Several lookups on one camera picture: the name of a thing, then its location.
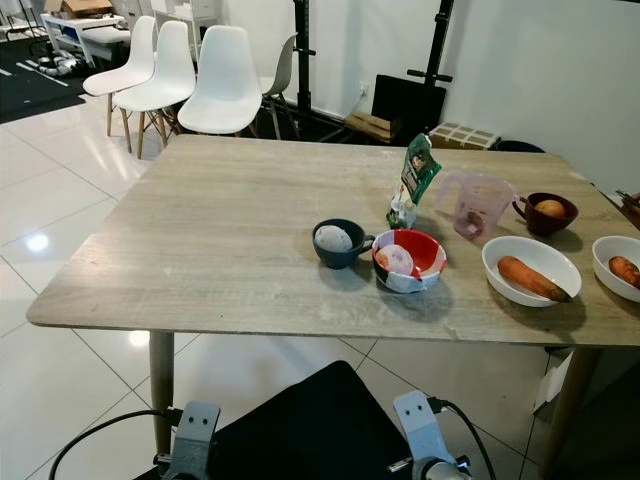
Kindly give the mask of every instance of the white bowl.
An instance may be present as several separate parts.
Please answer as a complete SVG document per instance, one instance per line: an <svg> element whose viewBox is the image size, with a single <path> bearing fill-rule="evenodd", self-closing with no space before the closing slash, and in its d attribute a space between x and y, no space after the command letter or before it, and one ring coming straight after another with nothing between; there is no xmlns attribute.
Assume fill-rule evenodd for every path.
<svg viewBox="0 0 640 480"><path fill-rule="evenodd" d="M498 261L507 255L516 257L529 268L547 277L571 298L580 293L580 272L571 260L555 248L531 238L498 237L487 242L482 249L482 262L491 286L509 300L527 307L548 307L557 303L502 278L498 271Z"/></svg>
<svg viewBox="0 0 640 480"><path fill-rule="evenodd" d="M613 293L640 303L640 290L616 277L609 270L609 259L625 257L640 267L640 240L629 237L602 237L593 242L593 270L596 277Z"/></svg>

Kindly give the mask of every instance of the carrot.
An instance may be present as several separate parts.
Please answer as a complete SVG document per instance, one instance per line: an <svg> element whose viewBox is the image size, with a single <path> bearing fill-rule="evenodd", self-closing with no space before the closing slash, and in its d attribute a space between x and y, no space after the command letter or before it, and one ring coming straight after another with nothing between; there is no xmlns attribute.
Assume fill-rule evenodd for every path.
<svg viewBox="0 0 640 480"><path fill-rule="evenodd" d="M611 257L609 259L609 270L629 285L640 288L640 270L630 260L624 257Z"/></svg>
<svg viewBox="0 0 640 480"><path fill-rule="evenodd" d="M554 302L570 302L571 296L544 275L527 267L516 257L502 257L498 271L507 280L517 283L530 292L537 293Z"/></svg>

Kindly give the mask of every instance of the snack bag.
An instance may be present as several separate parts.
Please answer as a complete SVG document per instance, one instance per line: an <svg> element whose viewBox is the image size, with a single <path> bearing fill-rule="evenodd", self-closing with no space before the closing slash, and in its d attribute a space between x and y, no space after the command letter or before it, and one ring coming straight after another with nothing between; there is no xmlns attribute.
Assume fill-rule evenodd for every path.
<svg viewBox="0 0 640 480"><path fill-rule="evenodd" d="M400 179L402 185L391 199L387 220L391 228L411 228L418 215L418 202L442 166L431 156L431 140L419 134L409 144Z"/></svg>

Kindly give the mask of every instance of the white furniture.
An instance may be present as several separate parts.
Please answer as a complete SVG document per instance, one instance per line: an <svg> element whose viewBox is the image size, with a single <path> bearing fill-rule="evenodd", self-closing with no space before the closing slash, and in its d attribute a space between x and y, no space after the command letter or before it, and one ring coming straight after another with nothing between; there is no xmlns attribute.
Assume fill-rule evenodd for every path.
<svg viewBox="0 0 640 480"><path fill-rule="evenodd" d="M153 14L156 17L157 29L167 20L178 20L189 27L191 36L191 51L196 63L200 64L200 46L203 39L200 36L200 28L210 27L216 23L214 3L212 0L192 0L192 3L178 4L172 1L151 2Z"/></svg>
<svg viewBox="0 0 640 480"><path fill-rule="evenodd" d="M173 105L191 96L196 86L196 74L189 54L187 26L181 22L166 22L158 35L156 68L150 80L113 97L120 107L127 147L131 152L131 136L126 110L140 112L138 131L138 158L142 156L142 137L149 125L154 125L162 136L162 144L167 146L167 134L164 126L163 108L172 109ZM149 115L149 124L145 126L145 113Z"/></svg>
<svg viewBox="0 0 640 480"><path fill-rule="evenodd" d="M249 35L240 27L210 27L201 53L196 91L178 112L178 121L201 133L240 132L262 103Z"/></svg>
<svg viewBox="0 0 640 480"><path fill-rule="evenodd" d="M287 87L289 86L289 82L291 81L291 63L295 42L296 35L292 35L283 45L282 51L280 52L280 58L278 59L276 76L260 77L262 95L264 96L265 100L269 102L269 110L271 111L271 118L273 119L273 127L276 130L276 137L278 138L278 140L281 139L280 127L278 125L278 117L276 115L276 106L274 100L278 100L280 101L280 103L282 103L285 111L287 112L287 118L289 119L289 122L291 122L291 126L293 127L294 132L296 132L296 137L300 138L298 126L293 121L293 116L291 115L289 106L287 105L287 102L282 95L282 92L287 89Z"/></svg>
<svg viewBox="0 0 640 480"><path fill-rule="evenodd" d="M131 51L127 63L115 70L98 73L87 78L82 87L89 95L107 95L107 136L111 135L113 94L125 88L146 82L153 75L153 28L156 20L142 16L131 35Z"/></svg>
<svg viewBox="0 0 640 480"><path fill-rule="evenodd" d="M92 67L95 67L96 65L93 62L93 57L91 56L87 42L83 38L83 32L92 28L114 26L117 25L118 22L124 21L124 18L118 15L104 18L71 18L65 20L63 18L54 17L49 13L42 13L40 18L42 19L44 28L47 30L47 34L49 34L51 45L53 45L55 50L60 50L60 42L80 47L84 54L84 58L87 59L87 63ZM60 27L73 28L78 35L78 40L62 35L62 32L56 32Z"/></svg>

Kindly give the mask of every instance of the pink plastic measuring cup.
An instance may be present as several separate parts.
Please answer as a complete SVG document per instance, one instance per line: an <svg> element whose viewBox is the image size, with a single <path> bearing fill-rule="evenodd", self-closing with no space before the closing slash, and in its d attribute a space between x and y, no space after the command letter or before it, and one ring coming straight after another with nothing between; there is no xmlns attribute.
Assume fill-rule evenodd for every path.
<svg viewBox="0 0 640 480"><path fill-rule="evenodd" d="M469 240L491 233L507 206L516 198L511 185L500 178L480 173L453 173L444 179L436 207L452 183L460 185L453 228Z"/></svg>

